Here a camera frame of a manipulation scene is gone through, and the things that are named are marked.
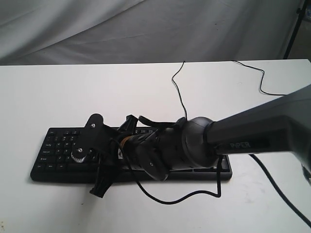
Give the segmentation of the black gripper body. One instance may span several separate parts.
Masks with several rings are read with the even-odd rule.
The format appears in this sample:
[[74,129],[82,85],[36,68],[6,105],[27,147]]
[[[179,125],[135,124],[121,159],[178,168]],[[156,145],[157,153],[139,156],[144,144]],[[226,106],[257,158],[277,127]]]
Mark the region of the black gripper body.
[[151,121],[144,116],[128,115],[110,140],[110,151],[100,153],[94,187],[90,193],[103,197],[115,180],[128,169],[135,181],[134,170],[142,170],[152,179],[164,181],[170,169],[161,157],[157,145],[158,133],[170,127],[169,122]]

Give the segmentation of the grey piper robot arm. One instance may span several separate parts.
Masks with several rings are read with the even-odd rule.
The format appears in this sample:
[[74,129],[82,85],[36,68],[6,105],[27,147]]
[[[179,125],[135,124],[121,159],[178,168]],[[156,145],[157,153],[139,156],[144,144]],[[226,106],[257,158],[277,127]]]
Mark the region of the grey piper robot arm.
[[289,151],[310,169],[311,88],[220,121],[182,117],[155,122],[129,116],[118,129],[102,125],[93,149],[101,153],[91,190],[97,197],[103,197],[126,167],[163,181],[173,170],[211,167],[223,155]]

